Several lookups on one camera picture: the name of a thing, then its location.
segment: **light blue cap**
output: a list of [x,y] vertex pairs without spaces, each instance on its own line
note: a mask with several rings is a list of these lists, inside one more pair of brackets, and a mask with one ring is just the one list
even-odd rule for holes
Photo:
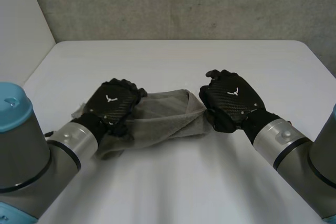
[[0,82],[0,133],[12,130],[33,113],[31,101],[20,86]]
[[323,221],[329,224],[336,224],[336,215],[328,217],[328,218],[324,218]]
[[37,221],[35,217],[0,202],[0,224],[35,224]]

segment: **wrist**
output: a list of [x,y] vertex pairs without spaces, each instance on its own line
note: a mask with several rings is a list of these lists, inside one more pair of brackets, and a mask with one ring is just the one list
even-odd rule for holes
[[278,115],[269,113],[266,110],[259,109],[252,111],[248,118],[242,123],[241,129],[244,130],[248,139],[253,144],[257,134],[270,122],[279,119]]
[[92,113],[84,113],[81,117],[73,119],[72,122],[79,123],[86,127],[94,135],[98,145],[103,136],[107,133],[107,127],[102,120]]

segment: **white wall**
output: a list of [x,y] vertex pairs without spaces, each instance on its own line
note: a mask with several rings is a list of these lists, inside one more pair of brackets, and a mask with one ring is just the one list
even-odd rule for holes
[[22,86],[54,45],[36,0],[0,0],[0,81]]

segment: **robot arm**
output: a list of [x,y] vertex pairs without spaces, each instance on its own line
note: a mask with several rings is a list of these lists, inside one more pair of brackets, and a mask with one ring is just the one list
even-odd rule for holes
[[105,82],[80,118],[45,141],[24,90],[0,83],[0,224],[36,223],[102,137],[127,132],[126,118],[146,95],[125,80]]
[[336,107],[313,143],[289,122],[266,111],[236,73],[213,70],[201,87],[208,121],[219,132],[242,129],[253,147],[328,223],[336,223]]

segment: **robotic hand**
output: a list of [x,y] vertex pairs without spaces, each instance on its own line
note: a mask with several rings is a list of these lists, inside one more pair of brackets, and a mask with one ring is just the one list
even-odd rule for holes
[[206,76],[212,80],[201,87],[199,97],[208,108],[207,119],[216,131],[235,132],[253,111],[265,110],[262,99],[238,74],[212,70]]
[[336,107],[316,141],[269,113],[256,91],[238,74],[209,71],[200,89],[207,119],[216,131],[242,129],[253,147],[328,223],[336,223]]
[[112,79],[96,90],[85,105],[82,117],[72,122],[96,122],[96,125],[104,126],[104,133],[123,136],[128,130],[124,124],[126,119],[141,98],[146,96],[147,92],[142,88],[138,89],[134,83]]

